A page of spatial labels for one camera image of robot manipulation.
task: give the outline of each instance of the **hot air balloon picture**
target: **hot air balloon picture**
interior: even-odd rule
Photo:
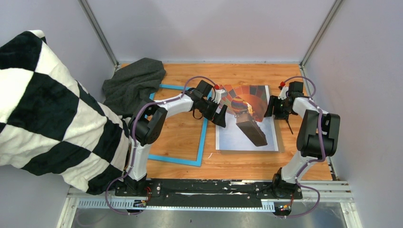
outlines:
[[[274,122],[264,117],[269,102],[266,85],[221,85],[227,93],[226,128],[218,127],[217,150],[278,151]]]

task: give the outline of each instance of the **wooden table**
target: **wooden table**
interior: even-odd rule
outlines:
[[[301,75],[297,64],[164,64],[164,68],[167,74],[163,84],[183,86],[190,77],[201,75],[217,84],[269,85],[273,95],[279,94],[277,87],[281,81]],[[195,79],[188,86],[196,87],[199,81]],[[161,100],[179,93],[177,90],[160,89],[154,99]],[[290,115],[289,123],[294,132],[291,134],[287,123],[280,121],[283,153],[234,155],[220,154],[215,150],[215,125],[209,122],[201,167],[149,160],[148,177],[270,180],[297,151],[296,140],[301,122],[301,117]],[[196,160],[201,124],[202,120],[194,119],[191,113],[168,118],[150,153]],[[314,165],[303,180],[332,180],[328,164]]]

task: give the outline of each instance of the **metal frame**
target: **metal frame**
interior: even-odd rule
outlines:
[[[174,90],[183,90],[182,86],[178,85],[165,85],[165,84],[160,84],[160,88],[163,89],[174,89]],[[155,93],[150,94],[150,99],[153,100],[155,96]],[[199,148],[197,150],[197,158],[196,160],[188,160],[188,159],[181,159],[181,158],[172,158],[172,157],[166,157],[166,156],[160,156],[160,155],[154,155],[150,154],[148,156],[148,159],[151,160],[157,160],[157,161],[162,161],[162,162],[170,162],[170,163],[176,163],[176,164],[181,164],[181,165],[191,165],[191,166],[197,166],[200,167],[202,165],[202,160],[203,160],[203,151],[204,151],[204,142],[206,141],[206,133],[207,133],[207,124],[208,120],[206,118],[203,119],[203,125],[201,126],[201,133],[200,133],[200,141],[199,141]]]
[[[83,11],[88,17],[88,20],[90,21],[93,29],[95,30],[102,46],[104,47],[108,57],[110,58],[111,62],[114,64],[115,69],[118,69],[119,62],[117,61],[116,57],[113,54],[113,51],[108,44],[97,20],[95,19],[95,16],[87,2],[87,0],[78,0],[80,5],[83,8]],[[335,17],[336,13],[340,9],[343,0],[335,0],[333,6],[331,7],[329,13],[327,14],[325,20],[323,21],[320,29],[318,30],[315,38],[312,40],[306,54],[304,55],[303,59],[301,62],[299,62],[300,66],[300,72],[302,76],[307,77],[306,71],[305,71],[305,65],[309,61],[310,57],[312,56],[312,53],[315,51],[316,47],[318,46],[321,38],[323,37],[325,31],[329,27],[332,19]],[[196,61],[195,63],[206,63],[205,61]],[[235,63],[257,63],[257,62],[235,62]],[[312,91],[311,85],[305,81],[306,85],[306,90],[307,93],[310,95]],[[333,169],[331,165],[331,160],[328,160],[329,162],[329,167],[332,172],[335,173],[336,171]],[[311,187],[315,187],[316,189],[319,190],[321,194],[321,202],[337,202],[340,203],[342,210],[343,210],[343,215],[345,218],[345,222],[347,224],[347,227],[349,228],[361,228],[361,222],[358,217],[356,208],[355,208],[355,203],[351,194],[351,191],[349,189],[348,183],[346,181],[302,181],[301,182],[304,185],[308,185]],[[303,193],[303,199],[296,200],[296,201],[303,201],[303,202],[315,202],[317,200],[317,195],[313,191],[309,191],[306,189],[302,189]],[[132,199],[138,199],[138,200],[145,200],[145,198],[142,197],[117,197],[114,195],[114,193],[111,193],[112,199],[116,199],[118,201],[126,201],[126,200],[132,200]],[[98,195],[98,196],[93,196],[86,194],[80,190],[77,190],[75,188],[70,188],[65,205],[63,207],[62,214],[59,219],[58,223],[58,228],[69,228],[71,227],[74,219],[74,214],[76,212],[77,207],[79,206],[80,202],[90,202],[92,201],[99,201],[104,199],[104,195]],[[266,203],[271,203],[271,202],[282,202],[282,201],[288,201],[287,199],[265,199],[262,202]],[[170,210],[187,210],[186,208],[147,208],[147,209],[170,209]]]

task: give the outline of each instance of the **wood surface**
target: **wood surface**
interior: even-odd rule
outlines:
[[[217,84],[269,85],[273,95],[279,94],[281,81],[300,76],[297,64],[164,64],[167,72],[163,84],[183,86],[193,76],[206,76]],[[196,87],[199,79],[188,86]],[[160,89],[155,100],[178,95],[180,91]],[[266,154],[220,154],[215,150],[215,125],[209,122],[201,167],[149,160],[149,178],[197,178],[270,180],[280,167],[290,161],[297,151],[296,140],[302,119],[290,115],[289,123],[280,121],[285,152]],[[202,120],[191,113],[172,116],[165,121],[161,136],[151,148],[151,154],[196,160]],[[326,162],[315,164],[303,180],[331,180]]]

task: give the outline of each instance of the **metal corner post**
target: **metal corner post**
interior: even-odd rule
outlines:
[[[344,0],[335,0],[335,2],[332,5],[332,8],[330,8],[330,11],[328,12],[325,20],[323,21],[322,25],[320,26],[320,29],[318,30],[315,38],[313,39],[311,45],[308,48],[308,51],[306,52],[304,58],[302,59],[300,66],[302,70],[305,70],[305,65],[307,64],[309,58],[311,57],[313,51],[317,47],[318,43],[322,39],[323,34],[325,33],[326,29],[329,27],[329,24],[332,22],[332,19],[335,17],[336,13],[340,9],[340,6],[342,5]]]
[[[111,46],[109,45],[108,41],[106,40],[106,37],[105,37],[104,33],[102,32],[102,29],[99,26],[98,21],[96,20],[95,15],[91,10],[91,7],[90,7],[88,1],[87,0],[78,0],[78,2],[80,3],[81,7],[83,8],[83,11],[86,14],[92,28],[94,29],[96,35],[99,38],[99,41],[101,42],[102,46],[104,47],[106,54],[108,55],[109,59],[115,66],[115,69],[117,69],[119,62],[117,61],[115,55],[113,54]]]

